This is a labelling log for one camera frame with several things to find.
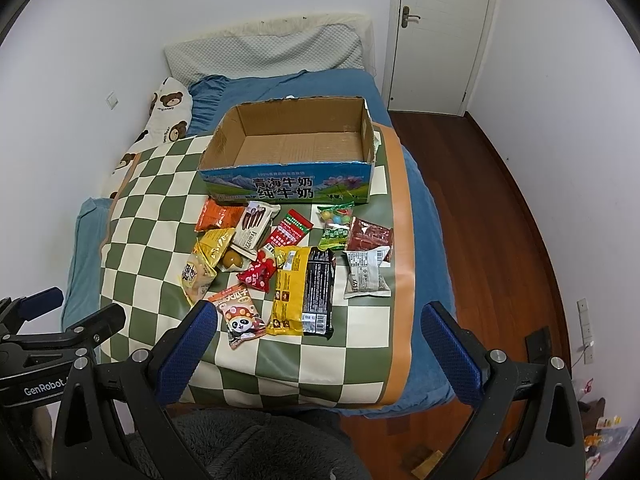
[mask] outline blue gripper pad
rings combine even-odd
[[[431,304],[422,308],[420,330],[460,402],[480,406],[484,396],[481,372]]]
[[[62,305],[63,300],[64,297],[59,288],[56,286],[48,288],[24,298],[18,305],[18,316],[25,321],[31,321],[58,308]]]
[[[218,313],[213,304],[206,303],[158,368],[156,400],[160,406],[178,402],[216,333]]]

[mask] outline screw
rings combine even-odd
[[[86,357],[79,357],[74,362],[74,368],[76,368],[77,370],[82,370],[88,364],[89,364],[89,359],[87,359]]]
[[[507,360],[507,354],[505,354],[502,350],[491,350],[489,357],[492,361],[497,363],[503,363]]]
[[[562,361],[562,359],[559,357],[552,357],[551,365],[556,370],[562,370],[564,368],[564,361]]]
[[[140,348],[139,350],[136,350],[135,352],[133,352],[133,354],[131,354],[131,358],[137,363],[145,361],[147,357],[149,357],[149,352],[144,348]]]

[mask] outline bear print pillow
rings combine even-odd
[[[138,140],[149,137],[149,148],[164,142],[182,139],[191,123],[193,100],[186,87],[173,77],[168,77],[154,92],[149,110],[149,120]]]
[[[144,152],[165,142],[183,138],[191,123],[193,100],[186,87],[173,77],[168,77],[154,92],[149,108],[149,120],[136,142],[127,150],[113,173],[107,178],[102,196],[114,198],[127,176],[129,165],[137,153]]]

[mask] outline blue bedsheet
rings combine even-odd
[[[268,99],[313,96],[360,96],[369,107],[371,118],[385,126],[391,119],[373,78],[363,70],[334,69],[322,72],[300,72],[297,74],[269,78],[247,77],[229,79],[211,75],[192,84],[189,92],[193,97],[193,119],[188,135],[206,134],[220,122],[229,108],[244,102]],[[402,148],[409,180],[412,212],[414,217],[416,290],[414,330],[412,332],[412,362],[404,392],[395,404],[380,410],[339,410],[345,415],[367,415],[369,417],[398,416],[420,412],[437,404],[448,402],[453,397],[440,365],[420,334],[420,310],[429,301],[440,300],[446,309],[455,315],[453,292],[447,270],[447,260],[442,243],[442,231],[438,211],[431,193],[424,185],[413,157]],[[100,266],[98,246],[104,239],[106,220],[99,224],[102,211],[96,207],[79,217],[76,228],[75,267],[97,269]],[[93,236],[88,232],[94,230]],[[83,316],[94,312],[99,303],[98,285],[94,280],[78,283],[70,273],[68,298],[63,313],[63,327],[69,326]]]

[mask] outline wooden floor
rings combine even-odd
[[[527,360],[524,337],[548,325],[554,353],[567,360],[566,326],[546,252],[482,132],[469,118],[408,112],[391,118],[438,207],[459,324],[488,349],[521,361]],[[480,478],[499,466],[502,442],[522,407],[512,407]],[[417,446],[445,452],[469,414],[453,400],[399,418],[343,418],[342,426],[374,479],[415,480],[401,468],[402,458]]]

